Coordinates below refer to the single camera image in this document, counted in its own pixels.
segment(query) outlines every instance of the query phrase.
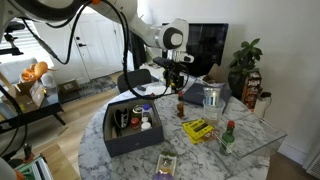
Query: black screen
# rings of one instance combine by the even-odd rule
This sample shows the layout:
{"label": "black screen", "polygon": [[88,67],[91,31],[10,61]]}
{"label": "black screen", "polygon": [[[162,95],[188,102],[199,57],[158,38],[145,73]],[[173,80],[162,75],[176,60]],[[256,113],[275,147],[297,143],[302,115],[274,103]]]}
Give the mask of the black screen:
{"label": "black screen", "polygon": [[189,24],[187,53],[194,57],[194,62],[183,64],[188,67],[190,75],[206,75],[213,64],[220,66],[228,27],[228,24]]}

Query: rug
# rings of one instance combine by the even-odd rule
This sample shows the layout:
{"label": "rug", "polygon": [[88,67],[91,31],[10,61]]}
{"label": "rug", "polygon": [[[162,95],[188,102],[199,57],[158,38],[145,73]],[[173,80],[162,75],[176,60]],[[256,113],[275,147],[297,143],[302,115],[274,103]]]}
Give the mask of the rug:
{"label": "rug", "polygon": [[90,82],[80,84],[80,89],[69,93],[59,92],[59,102],[61,104],[67,103],[73,100],[82,99],[88,96],[92,96],[110,89],[115,88],[117,85],[112,81],[109,76],[104,76],[96,79],[92,79]]}

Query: chair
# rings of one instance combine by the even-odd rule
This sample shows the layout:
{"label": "chair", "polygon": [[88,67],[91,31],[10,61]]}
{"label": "chair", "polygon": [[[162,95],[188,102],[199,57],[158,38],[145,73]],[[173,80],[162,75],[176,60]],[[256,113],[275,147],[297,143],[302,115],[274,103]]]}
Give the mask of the chair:
{"label": "chair", "polygon": [[[128,72],[128,80],[132,88],[151,83],[151,74],[148,69],[137,69],[134,71]],[[117,80],[118,90],[120,93],[127,91],[129,88],[124,80],[124,75],[121,74]]]}

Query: window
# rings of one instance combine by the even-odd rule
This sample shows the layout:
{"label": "window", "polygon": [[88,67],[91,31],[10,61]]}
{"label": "window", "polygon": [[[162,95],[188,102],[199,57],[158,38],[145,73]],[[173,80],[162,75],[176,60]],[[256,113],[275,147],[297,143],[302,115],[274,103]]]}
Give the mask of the window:
{"label": "window", "polygon": [[[13,21],[17,21],[23,23],[21,19],[14,19]],[[39,36],[34,24],[32,21],[26,21],[30,27],[30,29]],[[23,30],[17,30],[10,33],[13,37],[17,37],[14,41],[14,44],[19,48],[20,52],[23,52],[23,55],[12,56],[11,54],[0,55],[0,62],[6,63],[8,61],[14,60],[23,60],[31,57],[36,58],[38,61],[45,61],[49,67],[53,66],[53,63],[50,59],[50,55],[38,44],[37,40],[34,39],[32,34],[29,32],[27,28]],[[8,43],[4,37],[2,38],[0,49],[11,48],[10,43]]]}

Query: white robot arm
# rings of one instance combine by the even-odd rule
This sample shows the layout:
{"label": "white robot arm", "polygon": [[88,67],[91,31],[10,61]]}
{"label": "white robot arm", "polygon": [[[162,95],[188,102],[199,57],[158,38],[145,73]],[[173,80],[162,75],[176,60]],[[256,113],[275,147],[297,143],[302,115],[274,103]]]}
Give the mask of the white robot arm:
{"label": "white robot arm", "polygon": [[[122,12],[130,30],[141,37],[150,47],[172,49],[175,62],[193,62],[186,53],[189,25],[176,19],[166,26],[144,23],[137,16],[137,0],[108,0]],[[9,22],[15,17],[26,17],[42,22],[58,22],[73,17],[87,0],[0,0],[0,40]],[[120,22],[116,13],[104,2],[90,5],[95,11],[115,22]]]}

